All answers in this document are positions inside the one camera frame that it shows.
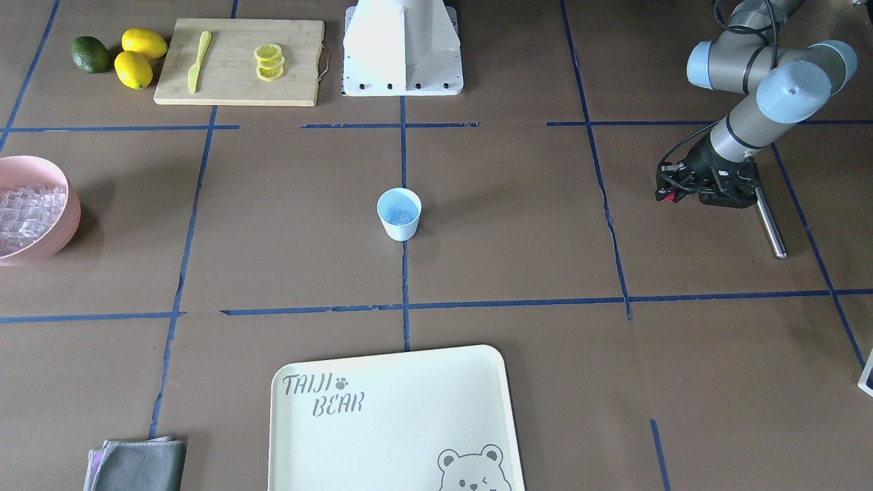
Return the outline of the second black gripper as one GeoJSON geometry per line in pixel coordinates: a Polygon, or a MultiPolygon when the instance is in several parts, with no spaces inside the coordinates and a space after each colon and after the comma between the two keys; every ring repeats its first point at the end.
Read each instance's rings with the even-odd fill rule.
{"type": "Polygon", "coordinates": [[[760,176],[754,158],[745,156],[740,162],[721,158],[702,140],[677,164],[658,162],[655,199],[677,203],[696,195],[704,205],[745,209],[757,202],[755,177],[760,176]]]}

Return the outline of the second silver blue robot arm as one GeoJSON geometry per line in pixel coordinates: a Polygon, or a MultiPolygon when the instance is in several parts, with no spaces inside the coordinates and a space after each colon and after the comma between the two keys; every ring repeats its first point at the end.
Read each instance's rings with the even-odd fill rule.
{"type": "Polygon", "coordinates": [[[851,80],[858,58],[845,42],[825,40],[803,49],[780,46],[782,28],[798,1],[744,1],[722,21],[717,40],[690,53],[694,86],[744,99],[702,131],[686,157],[657,165],[655,198],[745,209],[758,201],[756,153],[816,114],[851,80]]]}

